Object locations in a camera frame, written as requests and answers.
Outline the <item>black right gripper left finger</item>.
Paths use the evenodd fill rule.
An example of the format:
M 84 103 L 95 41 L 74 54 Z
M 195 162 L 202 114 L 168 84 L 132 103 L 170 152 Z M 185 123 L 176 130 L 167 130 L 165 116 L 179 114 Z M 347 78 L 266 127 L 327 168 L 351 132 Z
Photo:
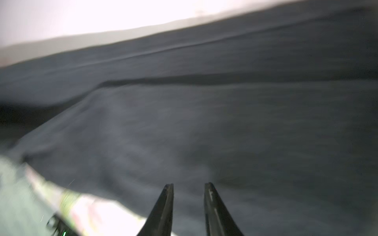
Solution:
M 137 236 L 171 236 L 174 185 L 166 184 Z

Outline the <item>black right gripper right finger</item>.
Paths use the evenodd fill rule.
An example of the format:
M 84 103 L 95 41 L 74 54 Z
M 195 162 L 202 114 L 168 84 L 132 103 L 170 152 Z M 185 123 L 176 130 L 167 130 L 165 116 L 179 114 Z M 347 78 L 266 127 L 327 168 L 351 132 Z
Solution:
M 212 183 L 204 186 L 204 213 L 208 236 L 243 236 Z

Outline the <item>dark grey long pants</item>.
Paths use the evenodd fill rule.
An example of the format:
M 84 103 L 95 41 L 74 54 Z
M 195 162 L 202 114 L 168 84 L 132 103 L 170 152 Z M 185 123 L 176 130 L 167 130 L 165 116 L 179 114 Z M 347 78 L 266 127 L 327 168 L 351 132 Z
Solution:
M 378 227 L 378 3 L 300 1 L 1 69 L 9 157 L 205 235 L 212 182 L 247 236 Z

